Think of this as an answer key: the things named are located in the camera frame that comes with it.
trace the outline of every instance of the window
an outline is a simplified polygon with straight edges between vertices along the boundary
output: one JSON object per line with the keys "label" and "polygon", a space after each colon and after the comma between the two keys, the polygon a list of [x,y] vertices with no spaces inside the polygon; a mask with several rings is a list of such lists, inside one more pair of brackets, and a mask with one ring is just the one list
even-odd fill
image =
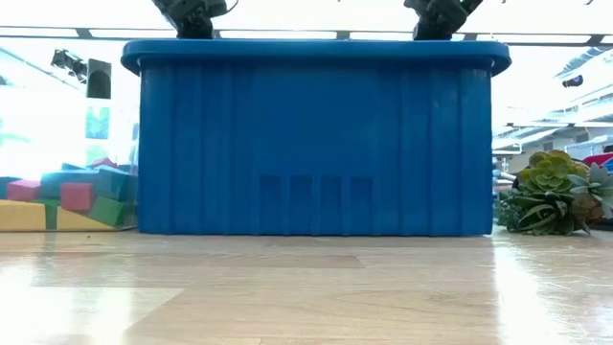
{"label": "window", "polygon": [[588,133],[583,133],[575,137],[575,143],[583,143],[590,140],[590,135]]}

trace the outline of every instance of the pink foam block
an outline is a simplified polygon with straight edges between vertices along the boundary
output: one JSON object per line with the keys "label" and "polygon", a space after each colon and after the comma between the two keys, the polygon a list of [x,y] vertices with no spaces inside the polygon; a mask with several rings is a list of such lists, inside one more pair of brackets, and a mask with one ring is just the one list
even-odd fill
{"label": "pink foam block", "polygon": [[62,183],[61,207],[64,210],[87,212],[94,204],[94,187],[91,183]]}
{"label": "pink foam block", "polygon": [[40,181],[18,180],[7,185],[7,199],[14,201],[32,201],[38,199]]}
{"label": "pink foam block", "polygon": [[117,164],[113,163],[113,161],[110,160],[107,157],[96,159],[94,161],[94,163],[92,163],[92,165],[90,165],[91,168],[97,168],[99,166],[107,166],[107,167],[111,167],[111,168],[115,168],[115,169],[119,168],[119,166]]}

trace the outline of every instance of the red object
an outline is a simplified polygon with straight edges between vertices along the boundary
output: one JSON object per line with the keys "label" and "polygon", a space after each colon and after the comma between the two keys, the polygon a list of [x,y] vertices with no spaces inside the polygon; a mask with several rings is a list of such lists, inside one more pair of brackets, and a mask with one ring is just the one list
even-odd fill
{"label": "red object", "polygon": [[94,186],[91,183],[62,183],[61,207],[68,211],[87,212],[94,204]]}
{"label": "red object", "polygon": [[102,165],[104,165],[106,167],[111,167],[111,168],[119,169],[119,166],[117,164],[113,163],[113,161],[110,160],[108,157],[96,159],[94,161],[94,163],[92,163],[92,165],[90,167],[91,168],[97,168],[97,167],[102,166]]}
{"label": "red object", "polygon": [[587,164],[588,167],[591,166],[592,163],[596,163],[599,167],[602,167],[604,163],[608,162],[611,159],[613,159],[613,153],[603,153],[589,156],[583,159],[583,163]]}
{"label": "red object", "polygon": [[7,199],[13,201],[32,201],[38,199],[40,181],[18,180],[7,185]]}

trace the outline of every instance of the ceiling light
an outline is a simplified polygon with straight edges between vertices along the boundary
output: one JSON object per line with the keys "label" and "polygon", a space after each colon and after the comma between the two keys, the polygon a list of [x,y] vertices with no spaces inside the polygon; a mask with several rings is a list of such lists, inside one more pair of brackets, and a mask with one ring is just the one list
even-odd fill
{"label": "ceiling light", "polygon": [[503,150],[503,149],[493,149],[491,154],[522,154],[522,151],[511,151],[511,150]]}
{"label": "ceiling light", "polygon": [[47,28],[0,28],[2,36],[54,36],[79,37],[74,29],[47,29]]}
{"label": "ceiling light", "polygon": [[222,38],[275,38],[275,39],[335,39],[335,32],[301,31],[222,31]]}
{"label": "ceiling light", "polygon": [[366,40],[391,40],[391,41],[410,41],[413,40],[411,33],[350,33],[351,39]]}
{"label": "ceiling light", "polygon": [[90,30],[99,38],[175,38],[175,30]]}
{"label": "ceiling light", "polygon": [[542,132],[538,132],[538,133],[535,133],[533,135],[529,135],[527,137],[523,137],[521,139],[517,139],[517,143],[521,144],[521,145],[526,145],[528,143],[535,142],[535,141],[543,139],[543,138],[545,138],[545,137],[547,137],[549,135],[552,135],[552,134],[554,134],[558,130],[559,130],[559,128],[554,128],[554,129],[548,129],[548,130],[545,130],[545,131],[542,131]]}
{"label": "ceiling light", "polygon": [[477,40],[492,40],[505,43],[585,43],[589,34],[479,34]]}
{"label": "ceiling light", "polygon": [[564,123],[546,123],[546,122],[522,122],[508,123],[508,127],[567,127],[569,124]]}
{"label": "ceiling light", "polygon": [[574,124],[574,127],[613,128],[613,123],[583,122]]}

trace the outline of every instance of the foam block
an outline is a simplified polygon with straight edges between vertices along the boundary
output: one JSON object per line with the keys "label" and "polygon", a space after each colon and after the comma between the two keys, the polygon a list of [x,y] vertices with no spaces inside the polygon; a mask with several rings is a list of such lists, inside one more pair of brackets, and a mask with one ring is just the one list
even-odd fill
{"label": "foam block", "polygon": [[7,198],[7,186],[9,185],[9,183],[19,181],[20,179],[21,178],[19,177],[0,177],[0,199]]}
{"label": "foam block", "polygon": [[122,226],[136,226],[138,225],[138,217],[136,215],[136,206],[132,204],[124,205],[124,214],[123,220],[121,221]]}
{"label": "foam block", "polygon": [[57,230],[113,230],[112,226],[86,216],[57,208]]}
{"label": "foam block", "polygon": [[119,166],[118,168],[119,170],[121,170],[124,173],[129,173],[129,174],[133,174],[133,175],[138,175],[138,167],[135,165],[131,165],[131,164],[122,164]]}
{"label": "foam block", "polygon": [[57,207],[61,203],[57,199],[36,199],[32,202],[45,206],[45,223],[47,230],[57,229]]}
{"label": "foam block", "polygon": [[0,231],[32,231],[45,228],[44,205],[0,200]]}
{"label": "foam block", "polygon": [[32,201],[40,194],[40,181],[18,180],[7,185],[7,199]]}
{"label": "foam block", "polygon": [[61,164],[61,169],[63,171],[71,171],[71,170],[83,170],[82,167],[78,167],[76,165],[72,165],[72,164],[68,164],[68,163],[62,163]]}
{"label": "foam block", "polygon": [[45,173],[40,179],[40,197],[59,199],[62,184],[94,183],[97,175],[98,170],[89,169]]}
{"label": "foam block", "polygon": [[89,218],[110,226],[122,225],[125,217],[125,205],[108,197],[98,196],[89,213]]}
{"label": "foam block", "polygon": [[107,157],[96,159],[89,167],[90,168],[109,167],[109,168],[115,168],[115,169],[119,168],[117,164],[113,163],[113,161]]}
{"label": "foam block", "polygon": [[61,207],[65,210],[89,212],[95,198],[91,183],[68,182],[61,185]]}
{"label": "foam block", "polygon": [[105,196],[118,201],[134,202],[138,177],[119,169],[100,166],[94,184],[96,195]]}

